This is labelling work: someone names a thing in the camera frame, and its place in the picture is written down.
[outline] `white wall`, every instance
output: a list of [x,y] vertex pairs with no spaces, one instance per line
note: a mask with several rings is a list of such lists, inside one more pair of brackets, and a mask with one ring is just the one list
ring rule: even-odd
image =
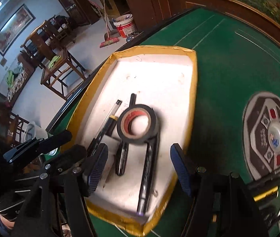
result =
[[[13,15],[13,13],[22,5],[25,4],[30,12],[35,16],[35,20],[27,26],[24,31],[16,38],[11,47],[7,50],[4,58],[7,60],[5,67],[0,65],[0,83],[6,73],[6,66],[9,67],[14,59],[19,54],[21,50],[20,45],[22,45],[26,39],[26,37],[44,20],[49,19],[53,15],[65,15],[67,16],[66,11],[63,9],[62,5],[58,0],[18,0],[15,7],[10,12],[5,12],[6,18],[0,23],[0,29],[6,23],[7,20]],[[0,92],[4,95],[7,94],[5,90],[0,90]]]

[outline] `picture frame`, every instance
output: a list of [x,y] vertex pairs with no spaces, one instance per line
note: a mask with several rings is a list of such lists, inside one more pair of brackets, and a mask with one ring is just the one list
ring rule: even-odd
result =
[[0,30],[0,54],[5,55],[16,38],[35,19],[27,6],[20,6]]

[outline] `black electrical tape roll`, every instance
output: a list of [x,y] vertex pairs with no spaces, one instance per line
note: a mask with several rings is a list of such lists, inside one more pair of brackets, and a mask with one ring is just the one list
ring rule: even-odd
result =
[[[128,126],[138,116],[148,118],[148,126],[142,134],[134,135],[129,132]],[[136,104],[126,109],[117,121],[117,132],[122,141],[134,144],[147,143],[149,139],[158,134],[159,127],[157,117],[152,108],[144,104]]]

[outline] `green table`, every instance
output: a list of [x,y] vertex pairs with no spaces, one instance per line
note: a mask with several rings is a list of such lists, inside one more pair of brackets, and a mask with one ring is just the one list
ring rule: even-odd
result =
[[[204,9],[187,13],[145,39],[142,45],[177,45],[197,52],[197,98],[188,155],[207,170],[238,172],[245,183],[250,182],[243,156],[242,114],[256,92],[280,97],[280,48],[253,28]],[[55,133],[66,127],[76,105]],[[280,190],[273,202],[278,210]],[[190,206],[191,200],[177,183],[155,233],[148,236],[180,236]],[[115,226],[91,218],[99,236],[109,232],[123,236]],[[277,226],[270,230],[270,236],[278,233]]]

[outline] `white bucket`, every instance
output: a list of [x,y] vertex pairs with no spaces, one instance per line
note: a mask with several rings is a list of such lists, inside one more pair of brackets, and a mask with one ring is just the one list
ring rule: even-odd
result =
[[[30,122],[25,129],[25,135],[24,135],[24,142],[28,141],[29,139],[32,139],[33,137],[36,137],[37,139],[47,139],[48,133],[43,128],[36,125],[34,121]],[[49,156],[53,156],[57,153],[57,149],[54,149],[53,151],[47,153]]]
[[132,14],[122,15],[122,16],[116,18],[116,20],[119,22],[114,22],[114,25],[117,27],[119,34],[123,38],[126,38],[127,35],[130,35],[131,33],[137,31],[135,22],[133,21]]

